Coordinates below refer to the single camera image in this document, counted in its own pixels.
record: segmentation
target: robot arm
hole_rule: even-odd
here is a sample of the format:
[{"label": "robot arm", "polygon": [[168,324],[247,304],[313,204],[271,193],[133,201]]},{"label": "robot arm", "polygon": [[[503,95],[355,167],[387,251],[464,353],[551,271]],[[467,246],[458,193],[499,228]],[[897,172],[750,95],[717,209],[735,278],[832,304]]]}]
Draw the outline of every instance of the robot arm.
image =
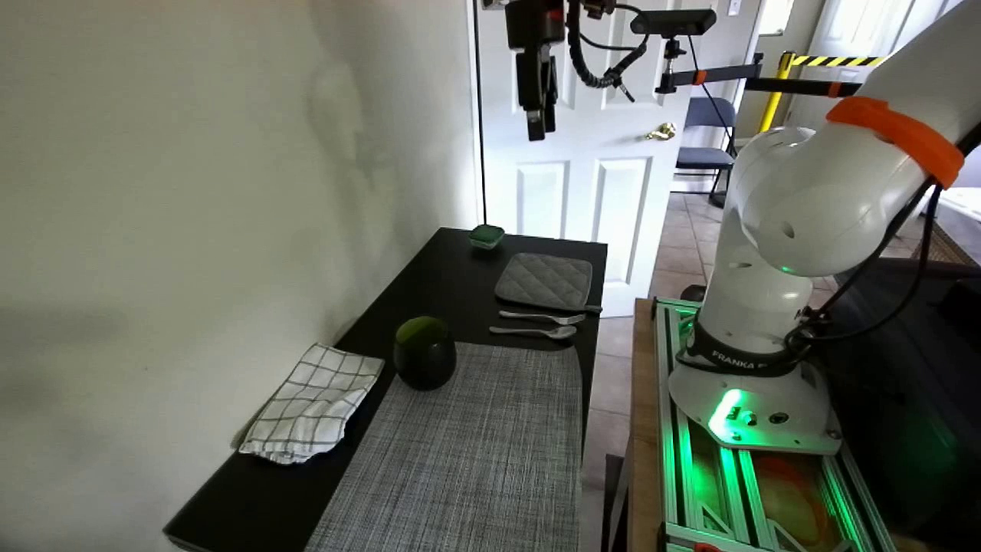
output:
[{"label": "robot arm", "polygon": [[724,445],[838,452],[821,374],[787,336],[804,323],[811,275],[860,266],[929,174],[957,179],[962,157],[950,140],[981,122],[981,65],[965,58],[978,31],[981,3],[960,3],[819,131],[779,129],[740,154],[695,336],[668,378],[675,406]]}]

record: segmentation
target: utensil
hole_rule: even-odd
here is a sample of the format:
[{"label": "utensil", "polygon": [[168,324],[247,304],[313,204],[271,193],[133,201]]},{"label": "utensil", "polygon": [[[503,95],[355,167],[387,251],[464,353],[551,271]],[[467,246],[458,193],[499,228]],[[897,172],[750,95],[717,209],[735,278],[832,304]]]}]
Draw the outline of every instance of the utensil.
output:
[{"label": "utensil", "polygon": [[528,336],[546,336],[546,341],[570,341],[577,333],[573,324],[556,324],[556,329],[503,329],[491,324],[491,333],[528,333]]},{"label": "utensil", "polygon": [[503,319],[531,319],[531,323],[551,323],[551,324],[579,324],[585,317],[549,317],[549,313],[521,313],[521,311],[499,311]]}]

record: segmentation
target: checkered dish towel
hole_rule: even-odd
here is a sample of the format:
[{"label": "checkered dish towel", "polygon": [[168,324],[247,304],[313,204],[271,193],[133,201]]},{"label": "checkered dish towel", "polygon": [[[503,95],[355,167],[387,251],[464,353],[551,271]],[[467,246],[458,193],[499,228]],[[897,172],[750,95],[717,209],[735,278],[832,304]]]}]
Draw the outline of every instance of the checkered dish towel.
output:
[{"label": "checkered dish towel", "polygon": [[249,422],[240,454],[306,464],[345,439],[384,359],[311,348],[275,395]]}]

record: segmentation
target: gray mat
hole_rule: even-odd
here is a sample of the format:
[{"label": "gray mat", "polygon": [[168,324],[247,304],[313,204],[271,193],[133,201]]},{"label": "gray mat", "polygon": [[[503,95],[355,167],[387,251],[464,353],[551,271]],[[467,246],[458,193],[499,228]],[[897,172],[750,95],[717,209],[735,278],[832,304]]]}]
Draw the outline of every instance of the gray mat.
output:
[{"label": "gray mat", "polygon": [[583,258],[515,255],[503,266],[494,293],[544,311],[592,311],[590,308],[592,264]]},{"label": "gray mat", "polygon": [[442,391],[396,378],[306,550],[579,550],[579,410],[577,351],[458,343]]}]

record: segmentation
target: green light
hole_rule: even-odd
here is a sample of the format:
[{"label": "green light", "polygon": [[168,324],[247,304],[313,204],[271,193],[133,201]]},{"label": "green light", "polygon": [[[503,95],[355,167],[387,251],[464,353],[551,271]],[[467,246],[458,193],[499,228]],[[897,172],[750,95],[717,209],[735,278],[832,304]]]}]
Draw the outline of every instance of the green light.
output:
[{"label": "green light", "polygon": [[732,442],[729,414],[741,401],[741,395],[746,395],[741,391],[728,391],[728,395],[717,401],[717,408],[707,417],[707,429],[724,442]]},{"label": "green light", "polygon": [[843,523],[843,532],[847,532],[847,538],[853,541],[853,544],[862,544],[860,541],[860,526],[862,526],[862,519],[860,519],[860,513],[855,513],[855,507],[848,507],[848,500],[847,500],[847,491],[843,491],[843,484],[832,476],[827,478],[827,513],[832,516],[838,516],[841,519],[841,523]]},{"label": "green light", "polygon": [[712,472],[712,466],[689,464],[688,476],[694,481],[694,494],[695,497],[702,497],[702,500],[715,497],[715,472]]}]

